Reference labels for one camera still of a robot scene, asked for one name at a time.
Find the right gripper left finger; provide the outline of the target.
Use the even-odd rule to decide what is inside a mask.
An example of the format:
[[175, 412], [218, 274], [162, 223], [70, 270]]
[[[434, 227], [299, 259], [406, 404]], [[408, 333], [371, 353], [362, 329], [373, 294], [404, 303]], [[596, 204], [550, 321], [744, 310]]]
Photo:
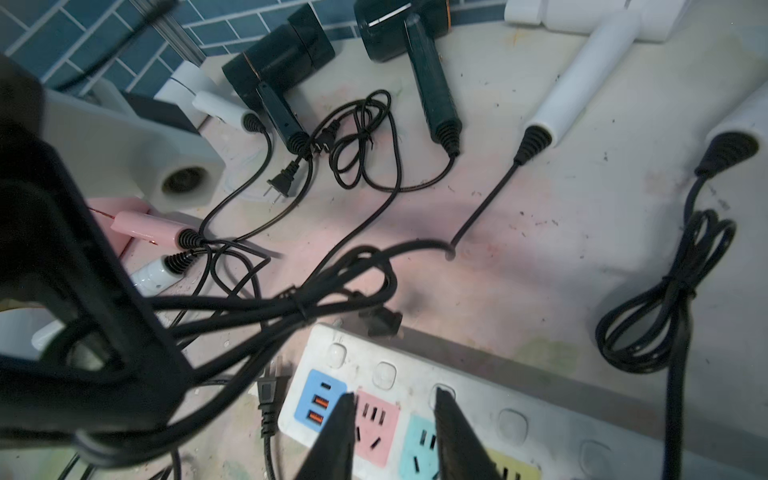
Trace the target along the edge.
[[310, 449], [296, 480], [352, 479], [355, 415], [354, 394], [342, 395]]

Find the dark green slim hair dryer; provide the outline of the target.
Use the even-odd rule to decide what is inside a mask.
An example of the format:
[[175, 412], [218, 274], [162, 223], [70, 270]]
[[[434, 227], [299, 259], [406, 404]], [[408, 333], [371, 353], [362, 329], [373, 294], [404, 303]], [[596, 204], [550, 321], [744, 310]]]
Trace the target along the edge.
[[222, 67], [225, 78], [252, 110], [268, 115], [288, 151], [308, 151], [309, 134], [285, 99], [285, 92], [328, 64], [335, 50], [310, 6], [232, 58]]

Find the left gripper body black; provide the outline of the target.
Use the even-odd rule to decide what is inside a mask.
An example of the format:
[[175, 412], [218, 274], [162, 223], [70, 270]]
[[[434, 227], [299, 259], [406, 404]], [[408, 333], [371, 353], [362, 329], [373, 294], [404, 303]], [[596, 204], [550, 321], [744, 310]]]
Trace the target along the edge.
[[1, 295], [61, 319], [40, 358], [1, 358], [9, 444], [165, 441], [190, 366], [131, 285], [57, 151], [41, 84], [1, 62]]

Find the pink hair dryer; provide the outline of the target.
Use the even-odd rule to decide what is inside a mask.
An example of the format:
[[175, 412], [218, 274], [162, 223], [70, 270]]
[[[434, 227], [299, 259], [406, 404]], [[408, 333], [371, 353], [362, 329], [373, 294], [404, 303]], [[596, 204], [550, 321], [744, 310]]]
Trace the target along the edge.
[[97, 225], [118, 256], [132, 239], [181, 250], [180, 236], [192, 227], [150, 214], [150, 205], [135, 197], [86, 201]]

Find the white multicolour power strip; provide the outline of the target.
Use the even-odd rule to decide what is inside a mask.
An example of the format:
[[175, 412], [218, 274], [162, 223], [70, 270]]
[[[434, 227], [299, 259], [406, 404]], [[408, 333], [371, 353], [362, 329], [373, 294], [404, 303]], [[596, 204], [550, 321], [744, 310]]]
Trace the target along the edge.
[[339, 398], [359, 402], [354, 474], [434, 479], [438, 390], [458, 403], [504, 479], [656, 479], [662, 444], [326, 324], [312, 327], [280, 430], [311, 446]]

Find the white boxy hair dryer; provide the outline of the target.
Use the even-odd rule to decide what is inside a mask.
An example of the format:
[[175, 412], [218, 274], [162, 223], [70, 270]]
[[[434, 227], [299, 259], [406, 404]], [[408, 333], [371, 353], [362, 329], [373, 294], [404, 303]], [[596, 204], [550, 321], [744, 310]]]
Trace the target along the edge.
[[566, 135], [636, 41], [663, 43], [685, 14], [687, 1], [509, 1], [514, 25], [588, 36], [570, 66], [525, 124], [514, 163], [523, 165]]

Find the dark green boxy hair dryer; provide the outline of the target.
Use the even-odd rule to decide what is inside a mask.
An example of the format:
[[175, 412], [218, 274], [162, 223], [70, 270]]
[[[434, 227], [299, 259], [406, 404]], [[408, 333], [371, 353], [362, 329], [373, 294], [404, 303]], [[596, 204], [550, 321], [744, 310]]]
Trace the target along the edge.
[[450, 3], [357, 0], [354, 14], [372, 61], [384, 63], [402, 54], [409, 57], [430, 137], [449, 158], [456, 158], [462, 122], [435, 45], [450, 30]]

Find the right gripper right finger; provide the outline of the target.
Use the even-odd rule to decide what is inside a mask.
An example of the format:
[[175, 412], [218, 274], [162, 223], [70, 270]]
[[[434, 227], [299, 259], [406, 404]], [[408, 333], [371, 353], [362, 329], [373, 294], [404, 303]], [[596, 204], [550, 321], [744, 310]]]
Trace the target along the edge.
[[447, 390], [436, 390], [434, 415], [440, 479], [500, 479], [495, 465]]

